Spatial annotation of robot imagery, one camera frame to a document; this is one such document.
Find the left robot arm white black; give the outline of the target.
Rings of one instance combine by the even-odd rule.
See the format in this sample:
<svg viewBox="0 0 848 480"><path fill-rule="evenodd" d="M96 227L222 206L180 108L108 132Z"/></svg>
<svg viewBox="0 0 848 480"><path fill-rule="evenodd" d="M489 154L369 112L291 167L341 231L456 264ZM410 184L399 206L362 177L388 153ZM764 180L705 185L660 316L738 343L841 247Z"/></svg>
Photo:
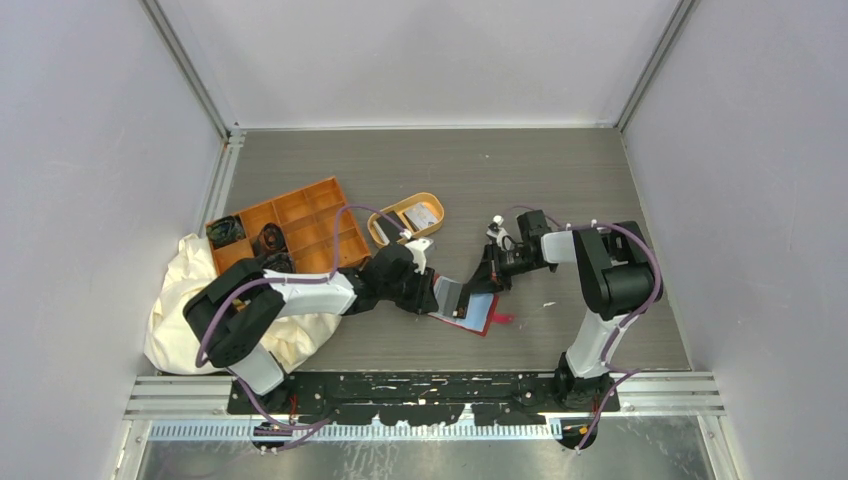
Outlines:
<svg viewBox="0 0 848 480"><path fill-rule="evenodd" d="M237 261L191 298L184 318L200 343L196 367L229 370L269 413L285 409L292 397L285 380L290 368L262 346L262 337L281 318L358 315L387 301L414 313L438 309L435 271L427 264L428 238L390 244L362 267L325 274L291 274L264 269L255 259Z"/></svg>

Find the red leather card holder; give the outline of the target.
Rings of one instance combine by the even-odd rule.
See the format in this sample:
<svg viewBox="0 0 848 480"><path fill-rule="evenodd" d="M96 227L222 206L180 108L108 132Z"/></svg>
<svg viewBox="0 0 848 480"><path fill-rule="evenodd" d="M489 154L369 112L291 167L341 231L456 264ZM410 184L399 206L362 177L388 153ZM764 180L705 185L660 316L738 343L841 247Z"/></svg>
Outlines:
<svg viewBox="0 0 848 480"><path fill-rule="evenodd" d="M474 294L470 299L467 316L462 322L438 320L477 335L486 336L492 323L510 324L515 320L513 314L497 312L498 302L497 294Z"/></svg>

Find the tan oval tray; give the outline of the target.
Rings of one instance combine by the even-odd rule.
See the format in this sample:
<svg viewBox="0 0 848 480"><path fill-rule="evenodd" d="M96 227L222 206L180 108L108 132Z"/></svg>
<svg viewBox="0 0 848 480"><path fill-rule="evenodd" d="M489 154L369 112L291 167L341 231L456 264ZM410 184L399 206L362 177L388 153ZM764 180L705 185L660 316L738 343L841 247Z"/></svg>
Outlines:
<svg viewBox="0 0 848 480"><path fill-rule="evenodd" d="M427 229L414 231L407 219L404 217L403 212L410 206L419 202L426 204L430 208L430 210L438 216L439 222L435 226L429 227ZM413 194L399 202L396 202L393 205L385 207L382 212L397 221L405 229L409 229L412 232L414 238L427 237L435 233L442 227L445 218L445 210L440 200L434 194L429 192L419 192ZM372 237L372 240L378 247L384 247L388 245L389 240L397 241L398 243L403 243L403 240L400 238L400 233L398 229L391 222L385 221L378 214L372 214L369 217L368 221L366 222L366 227Z"/></svg>

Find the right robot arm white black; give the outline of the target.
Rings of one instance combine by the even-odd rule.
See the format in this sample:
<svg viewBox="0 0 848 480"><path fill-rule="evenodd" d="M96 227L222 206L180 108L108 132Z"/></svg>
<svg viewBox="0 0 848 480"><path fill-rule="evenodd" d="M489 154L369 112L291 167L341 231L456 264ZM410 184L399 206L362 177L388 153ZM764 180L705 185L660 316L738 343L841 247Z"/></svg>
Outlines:
<svg viewBox="0 0 848 480"><path fill-rule="evenodd" d="M519 236L513 238L503 217L493 217L480 263L449 311L464 318L476 294L507 291L520 274L575 265L587 311L560 357L551 392L562 407L577 411L608 395L616 348L630 325L662 296L659 263L635 222L592 221L554 230L541 210L528 210L516 221Z"/></svg>

